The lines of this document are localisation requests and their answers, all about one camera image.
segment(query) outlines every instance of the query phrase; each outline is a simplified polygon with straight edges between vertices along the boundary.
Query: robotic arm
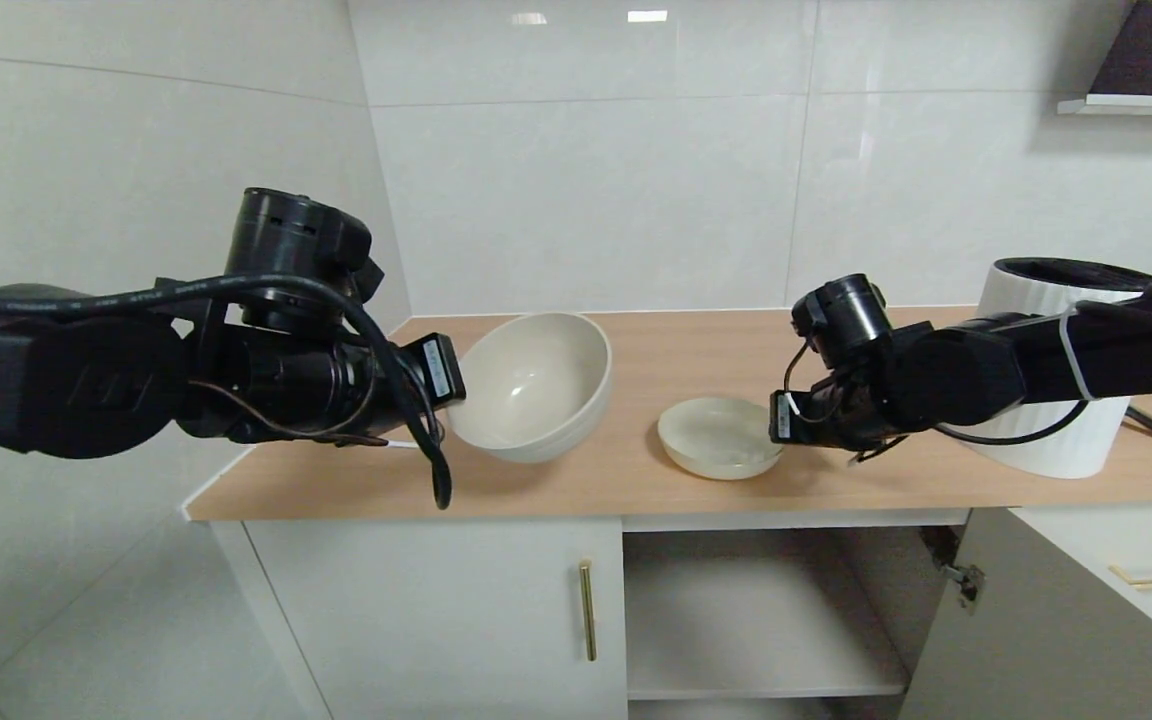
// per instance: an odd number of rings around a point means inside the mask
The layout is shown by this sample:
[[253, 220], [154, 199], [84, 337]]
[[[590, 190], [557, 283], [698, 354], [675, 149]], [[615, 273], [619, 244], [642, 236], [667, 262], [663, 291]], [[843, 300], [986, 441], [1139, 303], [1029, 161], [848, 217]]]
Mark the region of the robotic arm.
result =
[[[362, 305], [384, 278], [370, 251], [361, 220], [248, 188], [220, 276], [108, 297], [1, 287], [0, 446], [101, 457], [170, 420], [240, 444], [385, 445], [376, 437], [406, 424], [447, 506], [434, 410], [465, 396], [456, 354], [438, 333], [385, 340]], [[232, 305], [243, 325], [225, 321]]]
[[[1046, 318], [993, 314], [955, 327], [892, 328], [882, 295], [864, 275], [828, 282], [796, 302], [803, 350], [772, 393], [774, 442], [842, 447], [858, 460], [910, 433], [937, 429], [969, 442], [1020, 445], [1063, 429], [1089, 400], [1152, 393], [1152, 285], [1137, 300], [1079, 302]], [[806, 348], [831, 376], [788, 389]], [[975, 425], [1030, 402], [1082, 401], [1049, 429], [1021, 438], [972, 438]]]
[[[407, 425], [429, 457], [435, 505], [450, 502], [439, 407], [465, 397], [452, 341], [385, 340], [364, 310], [384, 273], [371, 233], [336, 209], [248, 188], [225, 273], [160, 278], [152, 290], [89, 297], [50, 286], [0, 288], [0, 447], [86, 458], [129, 450], [173, 420], [196, 437], [385, 445]], [[242, 325], [228, 324], [230, 306]], [[1092, 397], [1152, 393], [1152, 286], [1116, 305], [1079, 302], [1048, 318], [995, 314], [934, 329], [892, 328], [864, 275], [791, 310], [803, 348], [772, 393], [771, 437], [842, 447], [858, 460], [937, 429], [1014, 445], [1058, 432]], [[181, 338], [174, 320], [192, 331]], [[831, 376], [791, 391], [806, 348]], [[1026, 402], [1078, 400], [1063, 420], [1021, 438], [973, 425]]]

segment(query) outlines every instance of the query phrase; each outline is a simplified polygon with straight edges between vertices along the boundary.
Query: white plate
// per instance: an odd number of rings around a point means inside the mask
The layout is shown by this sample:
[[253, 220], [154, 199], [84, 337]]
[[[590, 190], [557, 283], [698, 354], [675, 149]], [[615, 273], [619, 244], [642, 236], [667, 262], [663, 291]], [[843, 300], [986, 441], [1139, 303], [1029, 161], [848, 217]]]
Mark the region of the white plate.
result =
[[768, 439], [767, 407], [736, 397], [696, 397], [660, 414], [657, 432], [679, 467], [714, 480], [765, 473], [781, 458]]

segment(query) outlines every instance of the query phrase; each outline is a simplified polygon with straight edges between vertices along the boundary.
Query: open cabinet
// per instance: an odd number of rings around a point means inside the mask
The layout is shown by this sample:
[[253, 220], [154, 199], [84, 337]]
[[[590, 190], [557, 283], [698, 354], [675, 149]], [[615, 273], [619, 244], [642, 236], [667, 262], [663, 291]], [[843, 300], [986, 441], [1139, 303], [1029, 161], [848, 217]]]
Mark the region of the open cabinet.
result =
[[[1123, 560], [1132, 541], [1089, 560], [1052, 530], [1091, 537], [1102, 515], [977, 510], [932, 532], [781, 520], [247, 529], [334, 717], [1152, 719], [1152, 597], [1102, 566], [1152, 570]], [[937, 568], [933, 536], [970, 592]]]
[[1152, 619], [1006, 509], [973, 511], [901, 720], [1152, 719]]

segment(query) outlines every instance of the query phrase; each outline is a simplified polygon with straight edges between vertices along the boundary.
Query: kitchen counter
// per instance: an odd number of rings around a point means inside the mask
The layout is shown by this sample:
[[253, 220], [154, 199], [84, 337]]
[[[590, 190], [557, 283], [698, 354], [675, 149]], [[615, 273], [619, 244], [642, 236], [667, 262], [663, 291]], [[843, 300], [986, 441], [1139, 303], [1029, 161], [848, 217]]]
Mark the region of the kitchen counter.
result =
[[[970, 306], [892, 309], [895, 325], [958, 323]], [[932, 507], [1152, 501], [1152, 435], [1126, 425], [1100, 473], [1060, 480], [1023, 473], [934, 432], [849, 468], [847, 450], [786, 447], [776, 468], [750, 480], [705, 480], [673, 465], [657, 416], [688, 397], [749, 397], [780, 387], [799, 339], [786, 310], [591, 314], [613, 348], [607, 416], [589, 439], [543, 465], [515, 465], [465, 446], [452, 432], [452, 507], [439, 511], [429, 462], [408, 448], [338, 448], [314, 442], [256, 447], [200, 492], [191, 520], [422, 518], [422, 516], [650, 515], [705, 511], [895, 510]], [[458, 353], [507, 316], [417, 318], [400, 343], [449, 334]], [[824, 377], [809, 353], [794, 387]], [[1137, 404], [1152, 414], [1152, 397]]]

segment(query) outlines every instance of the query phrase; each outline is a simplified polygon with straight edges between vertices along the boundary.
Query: cabinet door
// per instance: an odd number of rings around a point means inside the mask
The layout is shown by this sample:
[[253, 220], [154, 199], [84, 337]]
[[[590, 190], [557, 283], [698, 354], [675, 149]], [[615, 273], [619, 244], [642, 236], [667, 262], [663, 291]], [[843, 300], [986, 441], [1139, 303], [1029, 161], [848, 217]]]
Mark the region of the cabinet door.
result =
[[333, 717], [627, 717], [617, 518], [247, 529]]
[[986, 573], [975, 614], [948, 584], [902, 720], [1152, 719], [1152, 620], [1009, 510], [977, 510], [957, 564]]
[[1130, 577], [1152, 578], [1152, 503], [1024, 507], [1015, 514], [1152, 616], [1152, 591], [1135, 591], [1108, 570], [1115, 564]]

